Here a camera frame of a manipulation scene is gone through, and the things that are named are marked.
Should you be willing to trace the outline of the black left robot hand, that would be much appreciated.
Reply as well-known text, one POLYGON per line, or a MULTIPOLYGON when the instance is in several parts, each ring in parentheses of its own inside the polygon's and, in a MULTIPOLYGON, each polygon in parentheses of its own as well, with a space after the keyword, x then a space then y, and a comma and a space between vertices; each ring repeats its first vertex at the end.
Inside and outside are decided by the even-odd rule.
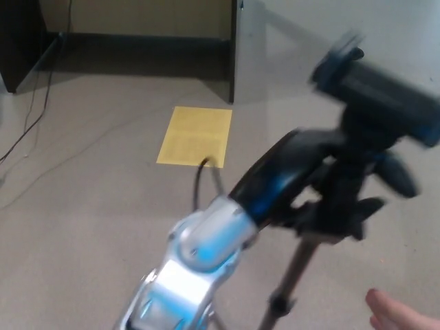
POLYGON ((297 233, 364 238, 363 223, 385 201, 360 199, 377 175, 405 198, 419 189, 405 164, 384 145, 363 143, 339 130, 294 130, 282 137, 230 192, 259 230, 272 224, 297 233))

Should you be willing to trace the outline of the person's bare hand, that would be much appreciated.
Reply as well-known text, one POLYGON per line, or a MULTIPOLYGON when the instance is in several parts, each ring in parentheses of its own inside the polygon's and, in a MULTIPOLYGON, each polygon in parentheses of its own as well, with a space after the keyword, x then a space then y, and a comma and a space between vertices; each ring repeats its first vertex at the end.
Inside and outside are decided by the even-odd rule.
POLYGON ((425 316, 378 289, 368 290, 366 304, 374 329, 439 329, 439 319, 425 316))

